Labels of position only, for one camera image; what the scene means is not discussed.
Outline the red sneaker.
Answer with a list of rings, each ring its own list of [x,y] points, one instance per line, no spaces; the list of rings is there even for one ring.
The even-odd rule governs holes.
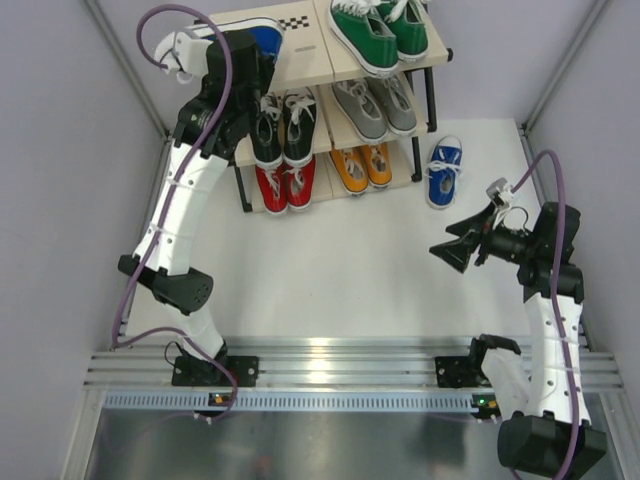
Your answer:
[[[265,210],[272,215],[283,214],[288,207],[284,191],[284,166],[256,166],[255,174]]]
[[[314,156],[304,165],[287,165],[286,197],[289,206],[294,211],[300,212],[310,206],[315,172],[316,158]]]

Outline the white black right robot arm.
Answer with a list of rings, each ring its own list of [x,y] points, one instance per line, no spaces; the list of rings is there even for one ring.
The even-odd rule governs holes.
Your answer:
[[[430,253],[459,272],[496,257],[517,265],[531,334],[531,368],[516,341],[482,334],[473,339],[467,372],[493,387],[502,422],[500,464],[548,479],[580,479],[607,452],[604,432],[585,404],[579,323],[584,277],[571,262],[581,223],[578,209],[545,203],[532,229],[505,226],[507,210],[491,203],[447,227],[453,240]]]

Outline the black sneaker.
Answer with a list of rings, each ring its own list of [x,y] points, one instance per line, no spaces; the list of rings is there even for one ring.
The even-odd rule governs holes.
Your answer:
[[[287,90],[283,98],[285,163],[302,168],[312,159],[317,102],[309,87]]]
[[[279,123],[282,109],[278,96],[270,92],[259,102],[253,119],[250,139],[253,157],[261,168],[277,167],[282,163],[282,147],[279,140]]]

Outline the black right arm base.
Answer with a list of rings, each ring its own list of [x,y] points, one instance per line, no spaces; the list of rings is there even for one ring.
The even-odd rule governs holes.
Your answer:
[[[488,387],[489,379],[481,365],[488,350],[504,349],[520,354],[517,342],[506,337],[481,334],[471,339],[469,353],[466,356],[436,356],[435,369],[439,388]]]

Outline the green sneaker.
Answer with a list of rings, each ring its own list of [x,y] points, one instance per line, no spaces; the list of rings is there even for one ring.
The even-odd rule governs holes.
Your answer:
[[[396,37],[398,55],[402,61],[416,62],[426,56],[429,40],[421,1],[381,1],[376,9]]]
[[[360,67],[375,77],[392,76],[398,68],[397,37],[383,20],[381,1],[331,1],[328,24]]]

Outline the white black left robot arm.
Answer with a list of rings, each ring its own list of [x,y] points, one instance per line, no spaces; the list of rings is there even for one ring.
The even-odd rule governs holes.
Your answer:
[[[210,194],[269,90],[283,36],[266,19],[221,35],[199,26],[172,34],[156,51],[167,69],[200,79],[200,90],[179,110],[151,220],[118,269],[129,278],[128,292],[143,286],[168,308],[169,332],[196,358],[193,373],[209,386],[227,376],[226,343],[208,306],[213,279],[192,267],[191,250]]]

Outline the orange sneaker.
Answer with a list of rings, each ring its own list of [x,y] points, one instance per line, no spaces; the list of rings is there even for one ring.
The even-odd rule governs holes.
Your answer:
[[[393,175],[386,143],[363,145],[360,152],[365,163],[369,183],[378,189],[390,185]]]
[[[344,190],[351,196],[363,195],[369,179],[360,153],[356,149],[332,149],[329,155]]]

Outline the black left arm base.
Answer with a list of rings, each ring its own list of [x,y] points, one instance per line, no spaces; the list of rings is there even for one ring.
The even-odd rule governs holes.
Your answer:
[[[226,370],[238,387],[254,387],[259,374],[257,356],[228,356]],[[173,362],[171,385],[175,387],[230,387],[227,376],[211,363],[189,354]]]

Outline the grey sneaker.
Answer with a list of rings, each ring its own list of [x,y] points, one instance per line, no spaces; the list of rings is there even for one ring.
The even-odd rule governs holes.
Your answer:
[[[413,134],[417,128],[417,118],[399,78],[367,77],[365,81],[385,114],[390,131],[399,136]]]
[[[365,144],[379,144],[384,140],[388,134],[386,119],[364,79],[334,82],[331,92]]]

